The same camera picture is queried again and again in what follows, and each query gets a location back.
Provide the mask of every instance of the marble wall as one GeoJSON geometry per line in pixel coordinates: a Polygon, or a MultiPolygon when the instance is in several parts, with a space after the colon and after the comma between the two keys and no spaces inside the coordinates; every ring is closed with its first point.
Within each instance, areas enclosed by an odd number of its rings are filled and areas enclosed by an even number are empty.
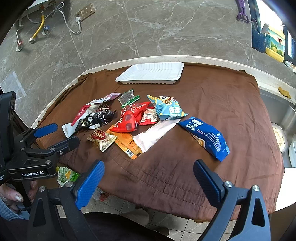
{"type": "MultiPolygon", "coordinates": [[[[236,0],[65,1],[64,12],[74,31],[78,29],[74,14],[90,2],[95,13],[82,22],[79,35],[69,32],[57,12],[46,20],[50,33],[39,35],[35,44],[28,40],[38,26],[23,19],[21,52],[15,51],[15,28],[1,44],[0,86],[4,92],[17,93],[16,111],[28,126],[84,70],[136,57],[222,58],[258,68],[296,87],[295,74],[283,63],[251,48],[251,24],[235,19],[236,0]]],[[[30,16],[38,19],[37,14],[30,16]]]]}

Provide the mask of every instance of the orange snack package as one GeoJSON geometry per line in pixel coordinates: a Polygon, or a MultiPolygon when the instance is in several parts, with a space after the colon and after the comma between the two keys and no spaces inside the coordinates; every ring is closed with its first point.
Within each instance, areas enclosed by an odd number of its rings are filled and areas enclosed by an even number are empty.
{"type": "Polygon", "coordinates": [[[114,132],[110,129],[113,128],[112,125],[108,130],[107,133],[111,135],[117,136],[115,143],[123,150],[130,158],[133,160],[136,159],[141,153],[141,148],[135,143],[133,140],[133,136],[127,132],[114,132]]]}

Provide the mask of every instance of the tray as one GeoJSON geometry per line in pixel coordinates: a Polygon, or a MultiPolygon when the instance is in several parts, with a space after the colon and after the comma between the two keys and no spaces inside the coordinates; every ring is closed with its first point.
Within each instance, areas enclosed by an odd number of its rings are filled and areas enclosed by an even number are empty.
{"type": "Polygon", "coordinates": [[[173,84],[181,77],[183,63],[135,64],[116,78],[123,84],[173,84]]]}

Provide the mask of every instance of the fingernail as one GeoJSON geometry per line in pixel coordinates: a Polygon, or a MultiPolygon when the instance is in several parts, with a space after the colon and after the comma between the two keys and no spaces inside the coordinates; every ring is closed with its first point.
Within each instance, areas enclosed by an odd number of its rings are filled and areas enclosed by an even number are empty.
{"type": "Polygon", "coordinates": [[[18,202],[21,202],[21,201],[22,201],[22,198],[21,198],[19,195],[15,195],[15,199],[16,199],[18,202]]]}

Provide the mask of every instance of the stainless steel sink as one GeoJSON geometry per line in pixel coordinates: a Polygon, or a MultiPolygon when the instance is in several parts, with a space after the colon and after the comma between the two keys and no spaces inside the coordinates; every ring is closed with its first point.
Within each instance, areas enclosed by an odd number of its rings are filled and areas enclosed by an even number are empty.
{"type": "MultiPolygon", "coordinates": [[[[271,122],[278,124],[284,130],[288,139],[288,146],[290,146],[293,135],[296,134],[296,111],[294,105],[284,98],[264,90],[260,90],[260,95],[266,105],[271,122]]],[[[284,167],[292,167],[289,150],[282,153],[282,156],[284,167]]]]}

